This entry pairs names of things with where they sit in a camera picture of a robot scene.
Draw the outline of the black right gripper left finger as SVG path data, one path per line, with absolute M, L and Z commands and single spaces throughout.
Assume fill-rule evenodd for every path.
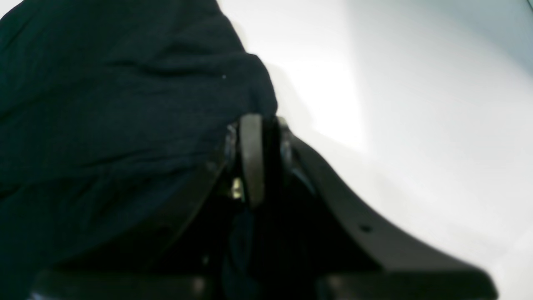
M 265 197 L 263 120 L 247 114 L 140 224 L 40 272 L 31 300 L 215 300 L 228 236 Z

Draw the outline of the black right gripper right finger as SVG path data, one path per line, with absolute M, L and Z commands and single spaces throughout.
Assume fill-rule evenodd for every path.
M 266 274 L 301 300 L 495 300 L 480 268 L 398 228 L 369 207 L 281 117 L 266 120 Z

